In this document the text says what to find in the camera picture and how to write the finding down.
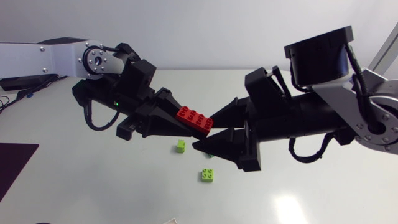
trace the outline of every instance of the cable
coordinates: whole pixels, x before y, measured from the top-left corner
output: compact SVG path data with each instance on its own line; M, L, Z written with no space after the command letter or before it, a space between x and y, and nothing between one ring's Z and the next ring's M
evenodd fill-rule
M91 128L94 131L104 131L104 130L108 129L109 127L111 127L116 122L116 120L119 117L120 112L117 111L116 114L114 115L114 117L112 118L112 120L102 127L97 127L93 124L93 120L91 119L91 115L92 115L91 100L88 100L87 104L84 106L84 114L85 114L86 124L88 125L89 128Z
M312 156L296 155L296 153L294 152L294 144L296 142L296 138L291 138L289 141L289 152L291 153L293 158L299 162L306 163L306 164L315 162L318 159L322 158L323 153L326 151L326 148L328 147L329 142L331 141L331 139L333 139L334 136L335 136L334 133L327 133L325 135L325 137L323 138L321 149Z
M2 97L6 97L8 102L5 103L2 107L0 107L0 113L2 113L2 111L6 108L8 108L9 106L13 105L14 103L20 101L21 99L23 99L25 96L31 94L31 93L35 93L37 91L40 91L44 88L47 88L49 85L51 85L53 82L59 81L59 80L63 80L64 78L66 78L66 76L63 77L59 77L58 75L51 75L46 81L42 82L41 84L39 84L36 87L32 87L32 88L28 88L26 90L21 90L17 93L17 97L15 100L11 101L9 100L8 97L6 96L2 96Z
M355 72L353 75L354 90L356 92L356 98L358 100L359 112L362 118L369 126L369 130L373 133L382 132L383 128L378 123L376 114L373 110L371 100L369 98L368 87L365 82L361 67L355 57L352 47L349 44L345 45L349 62Z

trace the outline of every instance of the white wall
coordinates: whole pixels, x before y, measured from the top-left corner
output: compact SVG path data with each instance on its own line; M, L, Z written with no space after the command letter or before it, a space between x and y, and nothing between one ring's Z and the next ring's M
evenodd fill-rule
M352 25L365 67L397 23L397 6L396 0L1 0L0 41L72 36L109 46L127 42L158 68L287 69L285 45Z

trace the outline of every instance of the silver metal bracket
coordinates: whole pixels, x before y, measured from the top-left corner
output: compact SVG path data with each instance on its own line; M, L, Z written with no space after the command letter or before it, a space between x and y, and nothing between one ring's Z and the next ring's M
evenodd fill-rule
M370 99L377 120L386 127L382 134L372 133L362 118L351 76L314 85L313 90L358 134L357 142L371 149L398 154L398 80L387 80L370 70L363 73L369 92L373 94Z

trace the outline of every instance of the robotic arm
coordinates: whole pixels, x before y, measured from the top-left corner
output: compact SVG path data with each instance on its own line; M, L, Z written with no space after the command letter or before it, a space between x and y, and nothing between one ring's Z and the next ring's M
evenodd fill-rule
M156 68L127 44L110 48L72 38L0 44L7 52L0 60L6 68L0 77L84 78L72 90L91 129L105 130L124 113L127 118L118 125L116 135L125 140L134 131L144 138L193 136L199 140L193 143L195 149L235 162L244 171L260 170L259 143L276 139L289 138L290 153L305 163L321 158L332 138L341 145L355 139L368 148L398 154L398 83L370 70L361 71L348 45L352 40L349 26L286 46L292 83L303 94L291 96L278 67L269 73L260 68L245 77L249 96L235 98L210 118L181 106L168 89L155 92L150 82ZM348 61L354 75L349 75ZM92 100L117 111L106 126L92 123ZM207 138L210 128L226 129ZM320 133L327 134L316 154L300 157L294 153L296 137Z

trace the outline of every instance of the lego brick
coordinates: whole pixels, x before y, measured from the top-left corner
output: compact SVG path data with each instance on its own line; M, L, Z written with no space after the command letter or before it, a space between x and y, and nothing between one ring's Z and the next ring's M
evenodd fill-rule
M180 108L177 115L175 115L175 119L206 135L210 132L213 125L213 120L211 118L206 118L203 114L190 110L187 106Z
M212 182L214 177L214 172L212 169L202 169L201 171L201 181L202 182Z
M178 140L177 152L178 153L184 153L185 152L185 141L184 140Z

